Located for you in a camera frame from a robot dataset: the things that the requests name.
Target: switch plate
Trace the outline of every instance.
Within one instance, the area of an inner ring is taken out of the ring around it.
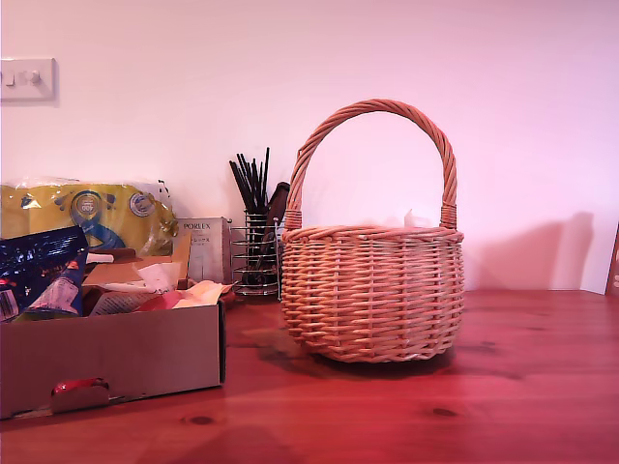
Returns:
[[[54,100],[53,58],[3,58],[0,72],[2,102]]]

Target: snack packet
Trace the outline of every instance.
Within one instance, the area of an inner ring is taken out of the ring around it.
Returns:
[[[0,321],[81,316],[81,227],[0,241]]]

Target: wood grain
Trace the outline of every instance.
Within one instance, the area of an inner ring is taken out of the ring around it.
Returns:
[[[2,463],[616,463],[619,300],[474,292],[426,362],[304,353],[278,304],[228,310],[221,389],[6,420]]]

